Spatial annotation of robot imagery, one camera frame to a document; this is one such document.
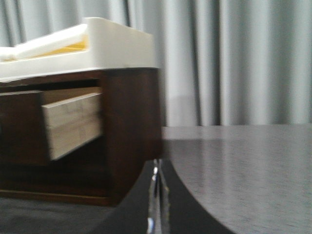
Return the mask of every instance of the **gray carpet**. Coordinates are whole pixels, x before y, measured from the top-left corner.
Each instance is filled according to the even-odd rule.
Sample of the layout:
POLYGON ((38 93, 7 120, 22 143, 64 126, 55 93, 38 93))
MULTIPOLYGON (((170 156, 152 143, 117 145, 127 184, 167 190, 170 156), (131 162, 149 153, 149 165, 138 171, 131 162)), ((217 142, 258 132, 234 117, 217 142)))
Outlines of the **gray carpet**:
POLYGON ((113 209, 0 198, 0 234, 83 234, 113 209))

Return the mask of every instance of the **drawer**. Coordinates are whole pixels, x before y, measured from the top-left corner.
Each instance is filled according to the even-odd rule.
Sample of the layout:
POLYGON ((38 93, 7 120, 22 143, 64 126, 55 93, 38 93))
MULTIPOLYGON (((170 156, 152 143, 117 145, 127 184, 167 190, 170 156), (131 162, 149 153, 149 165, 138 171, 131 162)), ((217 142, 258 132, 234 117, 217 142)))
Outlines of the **drawer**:
POLYGON ((46 165, 102 134, 99 88, 0 94, 0 162, 46 165))

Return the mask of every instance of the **dark wooden cabinet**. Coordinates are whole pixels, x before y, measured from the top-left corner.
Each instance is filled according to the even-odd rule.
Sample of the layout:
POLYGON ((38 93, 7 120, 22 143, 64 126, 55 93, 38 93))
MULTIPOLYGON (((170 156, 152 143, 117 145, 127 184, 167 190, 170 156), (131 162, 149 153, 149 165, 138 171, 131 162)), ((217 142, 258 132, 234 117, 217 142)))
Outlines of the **dark wooden cabinet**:
POLYGON ((1 196, 114 204, 144 161, 162 152, 158 70, 95 70, 0 83, 0 127, 1 196), (82 87, 100 88, 103 135, 50 160, 40 95, 82 87))

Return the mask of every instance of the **gray curtain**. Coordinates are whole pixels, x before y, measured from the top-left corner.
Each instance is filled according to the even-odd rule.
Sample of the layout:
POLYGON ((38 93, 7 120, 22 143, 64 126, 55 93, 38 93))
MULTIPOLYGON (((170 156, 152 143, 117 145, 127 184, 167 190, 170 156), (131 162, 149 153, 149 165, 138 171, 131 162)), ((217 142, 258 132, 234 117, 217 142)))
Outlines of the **gray curtain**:
POLYGON ((0 46, 83 17, 152 33, 164 125, 312 121, 311 0, 0 0, 0 9, 0 46))

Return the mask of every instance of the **table surface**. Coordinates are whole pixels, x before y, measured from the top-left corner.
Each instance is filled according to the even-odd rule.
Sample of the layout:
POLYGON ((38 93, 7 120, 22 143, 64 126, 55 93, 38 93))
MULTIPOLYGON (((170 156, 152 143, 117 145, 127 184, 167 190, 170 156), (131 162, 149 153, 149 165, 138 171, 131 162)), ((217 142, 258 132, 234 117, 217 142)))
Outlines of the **table surface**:
POLYGON ((165 127, 165 156, 238 234, 312 233, 312 124, 165 127))

